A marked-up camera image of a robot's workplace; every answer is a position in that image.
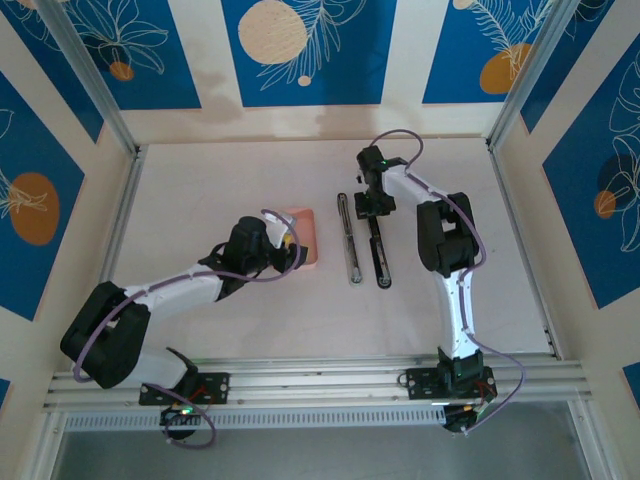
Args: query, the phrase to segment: white robotic arm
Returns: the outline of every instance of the white robotic arm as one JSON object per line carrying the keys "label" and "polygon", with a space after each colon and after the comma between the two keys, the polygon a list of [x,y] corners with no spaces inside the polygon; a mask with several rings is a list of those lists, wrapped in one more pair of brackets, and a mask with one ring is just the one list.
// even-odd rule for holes
{"label": "white robotic arm", "polygon": [[[400,158],[385,159],[376,146],[364,148],[357,157],[365,192],[355,194],[359,219],[389,215],[396,200],[414,208],[418,253],[422,264],[438,285],[443,339],[437,368],[407,370],[410,399],[475,399],[478,385],[492,380],[483,355],[473,341],[471,277],[479,245],[473,235],[473,215],[464,193],[448,194],[407,171]],[[460,431],[475,422],[475,412],[462,412],[451,425]]]}
{"label": "white robotic arm", "polygon": [[145,343],[148,327],[222,300],[248,281],[279,278],[256,278],[269,266],[284,275],[302,265],[306,248],[284,245],[294,224],[287,214],[265,213],[265,221],[243,217],[228,242],[179,275],[125,288],[98,285],[63,337],[62,351],[103,388],[130,379],[189,397],[202,387],[203,374],[175,350]]}
{"label": "white robotic arm", "polygon": [[[430,185],[425,180],[418,179],[429,187],[430,192],[436,192],[439,196],[430,193],[414,180],[407,176],[404,165],[391,167],[382,173],[382,188],[384,192],[400,201],[405,206],[416,209],[425,202],[438,202],[447,193]],[[440,300],[440,315],[442,317],[443,339],[440,348],[449,358],[465,358],[475,355],[477,346],[469,340],[468,334],[474,334],[473,311],[471,307],[471,276],[468,273],[465,278],[465,300],[460,304],[459,282],[464,270],[452,271],[445,277],[438,271],[433,271],[433,277],[438,287]],[[462,308],[465,308],[466,323],[463,324]]]}

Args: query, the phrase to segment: aluminum rail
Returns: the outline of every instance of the aluminum rail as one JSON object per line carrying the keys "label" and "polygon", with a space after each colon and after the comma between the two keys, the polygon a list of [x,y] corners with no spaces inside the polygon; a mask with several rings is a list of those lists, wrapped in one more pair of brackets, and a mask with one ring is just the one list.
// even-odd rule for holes
{"label": "aluminum rail", "polygon": [[[591,398],[578,361],[558,361],[550,355],[518,355],[527,368],[527,382],[515,401],[569,401]],[[409,400],[399,376],[408,368],[435,367],[433,356],[311,360],[210,360],[203,372],[228,372],[228,403],[214,408],[305,408],[331,406],[431,405],[467,403],[446,398]],[[498,401],[515,388],[520,371],[510,362],[487,356],[493,368]],[[56,373],[45,398],[48,412],[157,410],[138,405],[139,384],[123,382],[103,390],[95,383],[79,384],[69,372]]]}

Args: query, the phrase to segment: orange circle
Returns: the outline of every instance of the orange circle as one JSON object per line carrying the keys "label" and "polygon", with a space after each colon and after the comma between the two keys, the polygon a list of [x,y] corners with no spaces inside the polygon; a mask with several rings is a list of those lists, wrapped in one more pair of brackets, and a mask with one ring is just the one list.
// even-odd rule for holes
{"label": "orange circle", "polygon": [[603,190],[596,195],[593,207],[600,218],[610,218],[616,211],[616,196],[608,190]]}
{"label": "orange circle", "polygon": [[42,195],[44,199],[38,202],[38,208],[28,203],[18,203],[9,214],[11,224],[16,233],[31,245],[42,246],[51,241],[58,228],[60,220],[60,201],[53,183],[40,173],[23,173],[16,178],[9,189],[9,196],[20,201],[21,194],[29,195],[34,200]]}
{"label": "orange circle", "polygon": [[519,43],[494,55],[482,69],[480,88],[485,93],[494,95],[509,92],[527,55],[529,55],[529,50],[531,50],[531,45]]}
{"label": "orange circle", "polygon": [[121,82],[133,80],[133,68],[123,62],[113,62],[109,65],[109,72]]}

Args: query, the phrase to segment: metal frame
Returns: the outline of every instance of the metal frame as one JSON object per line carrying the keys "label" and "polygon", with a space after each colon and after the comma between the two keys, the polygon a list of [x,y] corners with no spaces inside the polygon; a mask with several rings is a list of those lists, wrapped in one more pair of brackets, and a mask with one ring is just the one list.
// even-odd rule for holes
{"label": "metal frame", "polygon": [[[110,278],[115,270],[118,252],[124,238],[127,220],[131,211],[141,170],[144,165],[144,153],[132,166],[118,212],[118,221],[113,229],[100,278]],[[579,361],[560,360],[566,358],[564,349],[559,345],[553,325],[547,314],[547,308],[528,261],[527,249],[518,228],[518,217],[511,205],[508,187],[502,181],[500,159],[490,152],[496,177],[509,213],[514,233],[521,252],[522,260],[531,282],[534,296],[539,307],[545,313],[549,343],[556,354],[521,354],[515,357],[527,368],[527,382],[521,392],[514,397],[518,402],[567,401],[573,405],[584,406],[582,415],[574,416],[579,432],[581,447],[585,457],[589,457],[588,466],[593,478],[615,479],[615,462],[612,459],[598,420],[592,416],[588,406],[593,403],[591,391]],[[246,417],[252,413],[253,423],[248,428],[259,428],[262,418],[269,418],[274,411],[283,415],[300,415],[304,412],[321,412],[333,409],[339,412],[353,412],[363,408],[373,408],[380,412],[402,415],[407,408],[430,411],[442,405],[463,403],[450,399],[429,401],[409,400],[406,388],[398,384],[398,377],[407,369],[416,366],[434,367],[437,358],[425,356],[365,357],[355,359],[201,359],[195,362],[201,371],[225,371],[232,374],[228,404],[216,406],[212,414],[218,420],[226,422],[236,416]],[[487,356],[487,363],[493,368],[498,387],[498,401],[504,399],[520,378],[520,371],[499,357]],[[158,407],[138,405],[139,384],[123,383],[120,386],[102,390],[94,383],[78,384],[70,372],[58,372],[54,375],[49,392],[45,398],[44,412],[52,415],[63,414],[65,426],[83,421],[84,428],[95,431],[104,430],[105,419],[115,422],[124,429],[127,421],[141,422],[138,429],[156,428],[155,424],[145,423],[148,415],[158,414]],[[376,425],[375,416],[364,424]],[[293,422],[291,427],[304,427],[304,422]]]}
{"label": "metal frame", "polygon": [[34,0],[34,3],[38,9],[38,15],[40,15],[49,32],[51,32],[53,39],[73,69],[73,73],[82,83],[89,98],[91,98],[105,122],[113,129],[122,147],[133,157],[137,152],[133,136],[122,118],[120,109],[107,84],[102,75],[100,75],[98,68],[84,47],[80,36],[64,9],[56,0]]}
{"label": "metal frame", "polygon": [[489,149],[489,156],[491,157],[491,163],[493,165],[493,170],[496,174],[496,179],[498,181],[498,187],[500,188],[500,193],[502,194],[502,199],[504,200],[504,205],[507,210],[507,215],[509,216],[509,221],[511,222],[511,228],[513,230],[513,235],[516,239],[516,244],[518,245],[518,250],[520,251],[520,258],[522,259],[522,264],[524,265],[525,272],[527,273],[527,277],[529,279],[529,284],[531,285],[532,293],[534,299],[536,301],[536,305],[538,309],[542,313],[543,319],[545,321],[544,331],[547,335],[547,341],[549,342],[549,347],[553,351],[553,355],[557,357],[559,360],[564,360],[569,358],[568,351],[564,343],[561,341],[558,336],[557,330],[553,325],[553,320],[551,314],[549,312],[549,307],[547,303],[544,301],[544,297],[542,295],[542,290],[539,282],[536,279],[536,276],[533,271],[533,267],[531,265],[531,261],[529,260],[529,250],[524,242],[522,231],[520,229],[520,225],[522,224],[519,221],[519,215],[517,210],[513,207],[513,195],[511,193],[510,188],[504,182],[504,171],[502,166],[502,159],[496,149]]}
{"label": "metal frame", "polygon": [[[140,150],[135,145],[115,100],[63,8],[55,0],[34,1],[44,23],[100,114],[111,126],[123,147],[135,157],[100,273],[100,281],[105,281],[112,277],[115,270],[140,181],[146,148]],[[527,367],[528,381],[514,400],[567,401],[593,478],[613,479],[620,478],[620,472],[616,469],[616,459],[609,448],[610,443],[607,442],[597,408],[591,400],[591,391],[580,362],[566,360],[567,351],[553,328],[528,260],[518,215],[512,207],[509,188],[503,182],[501,159],[496,152],[496,145],[499,145],[506,129],[519,115],[521,105],[544,68],[564,31],[564,25],[579,1],[556,2],[538,36],[536,48],[527,59],[512,93],[507,97],[487,143],[534,297],[547,321],[548,327],[545,332],[554,352],[553,355],[516,355]],[[225,428],[225,425],[229,428],[261,428],[264,426],[264,419],[280,422],[278,425],[272,423],[272,426],[287,428],[310,426],[310,422],[315,423],[315,426],[348,426],[354,422],[359,425],[393,422],[439,423],[437,412],[441,412],[443,405],[463,402],[449,399],[410,401],[407,389],[398,382],[399,376],[407,368],[433,367],[436,362],[437,358],[434,356],[400,356],[359,359],[201,360],[196,363],[202,371],[225,371],[233,375],[228,404],[217,406],[212,412],[222,428]],[[505,393],[515,387],[520,372],[512,364],[498,357],[487,356],[487,362],[494,370],[500,401],[504,399]],[[158,407],[138,405],[139,388],[139,385],[125,383],[111,390],[102,390],[93,383],[77,384],[69,372],[56,373],[45,399],[44,411],[39,415],[33,429],[20,478],[51,477],[62,434],[67,427],[89,430],[147,427],[156,429],[157,425],[149,419],[157,418]],[[339,417],[342,420],[337,423],[336,417],[331,417],[333,423],[326,420],[330,423],[326,424],[324,416],[316,417],[316,414],[323,415],[325,412],[328,415],[338,412],[345,416]],[[244,419],[241,425],[235,425],[236,418]],[[129,421],[141,423],[132,427],[131,423],[127,423]]]}
{"label": "metal frame", "polygon": [[[550,355],[516,358],[527,367],[528,380],[514,399],[521,402],[568,401],[591,398],[580,362],[557,361]],[[487,357],[493,368],[498,397],[515,388],[520,370],[512,362]],[[226,408],[312,408],[450,405],[468,403],[448,398],[409,400],[399,377],[416,366],[435,367],[435,356],[364,357],[359,359],[207,360],[197,362],[203,372],[231,374]],[[102,390],[95,383],[79,384],[70,372],[56,373],[45,398],[44,411],[79,412],[153,410],[138,405],[140,384]]]}
{"label": "metal frame", "polygon": [[113,278],[116,262],[120,255],[120,248],[122,247],[124,234],[127,229],[127,224],[129,223],[133,201],[138,191],[138,184],[140,183],[140,176],[142,175],[144,160],[147,157],[148,147],[145,145],[138,150],[136,157],[131,163],[124,190],[122,191],[122,197],[120,198],[120,204],[118,205],[118,212],[116,213],[113,228],[109,235],[107,250],[98,278],[99,282],[105,282]]}
{"label": "metal frame", "polygon": [[564,33],[565,26],[575,13],[580,1],[555,1],[549,17],[544,22],[540,34],[534,42],[534,48],[528,55],[520,74],[516,77],[516,81],[507,95],[498,119],[489,132],[487,144],[490,152],[500,142],[502,135],[513,120],[520,115],[520,108],[522,108],[529,93],[531,93],[531,89],[538,80],[542,69],[553,53],[560,37]]}

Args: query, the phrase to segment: blue panel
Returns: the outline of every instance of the blue panel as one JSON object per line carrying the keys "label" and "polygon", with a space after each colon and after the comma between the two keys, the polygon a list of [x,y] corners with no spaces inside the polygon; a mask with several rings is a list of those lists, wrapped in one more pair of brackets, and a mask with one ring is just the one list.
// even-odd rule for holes
{"label": "blue panel", "polygon": [[640,362],[633,365],[627,365],[622,369],[625,377],[627,377],[627,383],[631,388],[633,398],[636,400],[638,408],[640,408]]}
{"label": "blue panel", "polygon": [[[18,12],[12,23],[23,38],[31,36],[28,47],[51,77],[50,70],[64,60],[37,13],[16,0],[2,2],[4,10]],[[69,0],[61,5],[122,110],[200,108],[167,0]],[[18,20],[25,11],[28,18]],[[66,75],[54,84],[72,94],[79,87]]]}
{"label": "blue panel", "polygon": [[0,378],[0,411],[2,411],[2,405],[4,404],[4,400],[7,398],[10,386],[11,382],[9,380]]}
{"label": "blue panel", "polygon": [[582,0],[520,113],[532,132],[614,0]]}
{"label": "blue panel", "polygon": [[598,307],[640,287],[640,36],[544,170]]}
{"label": "blue panel", "polygon": [[0,74],[0,306],[33,320],[84,174]]}
{"label": "blue panel", "polygon": [[95,142],[104,121],[73,70],[59,52],[58,45],[35,10],[17,0],[0,0],[0,10],[47,74],[64,101]]}
{"label": "blue panel", "polygon": [[501,102],[550,0],[450,0],[423,103]]}
{"label": "blue panel", "polygon": [[379,104],[395,0],[222,0],[245,107]]}

